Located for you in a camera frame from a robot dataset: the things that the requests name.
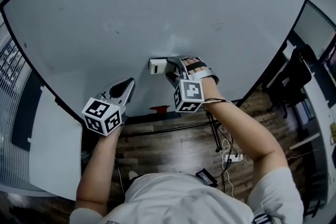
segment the black device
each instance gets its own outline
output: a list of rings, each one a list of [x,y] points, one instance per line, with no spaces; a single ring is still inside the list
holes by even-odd
[[[218,186],[217,180],[206,169],[199,171],[198,173],[196,173],[195,176],[203,180],[205,184],[207,184],[210,187]]]

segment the power strip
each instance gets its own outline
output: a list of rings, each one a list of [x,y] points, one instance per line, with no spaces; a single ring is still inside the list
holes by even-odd
[[[225,161],[227,162],[228,160],[228,154],[225,155]],[[242,154],[238,154],[238,156],[236,157],[235,154],[230,155],[230,159],[232,160],[232,162],[241,162],[243,160],[243,155]]]

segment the wooden floor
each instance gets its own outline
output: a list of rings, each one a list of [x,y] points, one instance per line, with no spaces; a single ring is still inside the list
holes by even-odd
[[[287,158],[297,156],[299,151],[289,153],[289,146],[297,142],[297,121],[293,113],[289,113],[284,120],[282,113],[276,109],[266,112],[270,106],[268,95],[256,90],[241,109],[264,125],[279,141]],[[179,119],[161,122],[127,125],[122,130],[123,138],[119,138],[117,146],[117,159],[124,185],[127,185],[127,173],[130,170],[138,174],[157,172],[184,172],[195,174],[201,169],[207,169],[213,176],[219,175],[222,170],[222,158],[216,152],[216,143],[210,125],[195,127],[174,132],[153,134],[146,136],[128,137],[134,133],[151,132],[174,127],[207,122],[204,110],[194,114],[185,114]],[[237,144],[234,144],[238,153],[243,153]],[[232,163],[228,169],[230,181],[234,185],[234,196],[245,202],[253,187],[253,166],[247,161]],[[83,152],[83,158],[89,156]],[[304,192],[304,168],[302,158],[293,158],[289,161],[290,169],[297,187]],[[231,195],[232,187],[225,178],[225,193]],[[218,189],[222,189],[221,178],[218,178]],[[115,169],[111,184],[109,208],[123,202],[118,171]],[[26,223],[24,215],[36,215],[34,223],[67,223],[73,210],[74,203],[62,198],[25,197],[0,193],[0,223],[3,219],[12,219],[9,223]]]

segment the person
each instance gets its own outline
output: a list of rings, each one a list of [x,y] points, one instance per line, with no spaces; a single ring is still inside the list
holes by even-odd
[[[198,61],[184,60],[185,66]],[[190,71],[199,72],[207,67]],[[202,79],[204,98],[219,98],[212,77]],[[125,202],[107,213],[120,128],[100,138],[77,190],[70,224],[86,223],[286,223],[303,222],[303,204],[285,154],[272,134],[234,104],[204,104],[253,161],[254,188],[247,204],[193,175],[157,173],[134,180]]]

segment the desk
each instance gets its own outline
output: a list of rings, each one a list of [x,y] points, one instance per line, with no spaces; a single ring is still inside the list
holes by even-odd
[[[284,50],[285,57],[289,60],[294,46],[287,41],[287,47]],[[336,193],[336,169],[332,161],[332,152],[335,148],[335,144],[331,144],[331,131],[330,124],[334,122],[334,119],[330,113],[328,103],[318,85],[314,74],[312,73],[311,80],[304,86],[306,95],[311,103],[314,110],[316,120],[319,125],[320,135],[324,144],[325,158],[327,161],[327,172],[328,172],[328,190],[327,190],[327,204],[330,202],[332,197]]]
[[[81,177],[81,133],[81,124],[58,106],[53,94],[43,87],[31,134],[30,183],[76,200]]]

